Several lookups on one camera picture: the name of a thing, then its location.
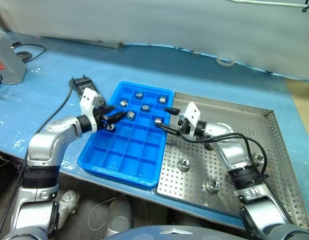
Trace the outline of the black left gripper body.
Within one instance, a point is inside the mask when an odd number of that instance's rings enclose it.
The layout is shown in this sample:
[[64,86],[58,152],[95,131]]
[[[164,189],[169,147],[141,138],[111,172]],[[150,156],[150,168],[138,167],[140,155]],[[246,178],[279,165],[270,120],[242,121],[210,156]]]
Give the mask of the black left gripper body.
[[104,116],[107,114],[106,110],[107,108],[105,106],[94,110],[94,119],[97,129],[105,129],[108,126],[107,122],[104,120]]

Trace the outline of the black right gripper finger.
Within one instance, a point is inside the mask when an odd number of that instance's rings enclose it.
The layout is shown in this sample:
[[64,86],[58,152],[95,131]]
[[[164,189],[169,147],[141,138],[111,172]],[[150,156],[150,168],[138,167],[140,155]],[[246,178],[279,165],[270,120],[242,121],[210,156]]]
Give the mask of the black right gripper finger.
[[174,108],[174,107],[166,107],[166,108],[162,108],[163,111],[165,111],[166,113],[170,114],[170,115],[174,115],[174,116],[178,116],[180,114],[180,109],[178,108]]
[[163,131],[165,131],[168,134],[174,135],[174,136],[180,136],[180,131],[178,129],[174,129],[172,127],[170,127],[169,125],[166,124],[156,124],[157,128],[162,129]]

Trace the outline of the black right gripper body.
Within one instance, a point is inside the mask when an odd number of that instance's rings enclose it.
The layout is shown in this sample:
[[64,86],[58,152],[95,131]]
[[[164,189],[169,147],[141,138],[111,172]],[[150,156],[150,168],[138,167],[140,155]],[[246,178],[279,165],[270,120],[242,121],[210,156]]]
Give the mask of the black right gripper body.
[[180,118],[178,120],[179,132],[181,134],[189,135],[191,131],[190,121],[186,118]]

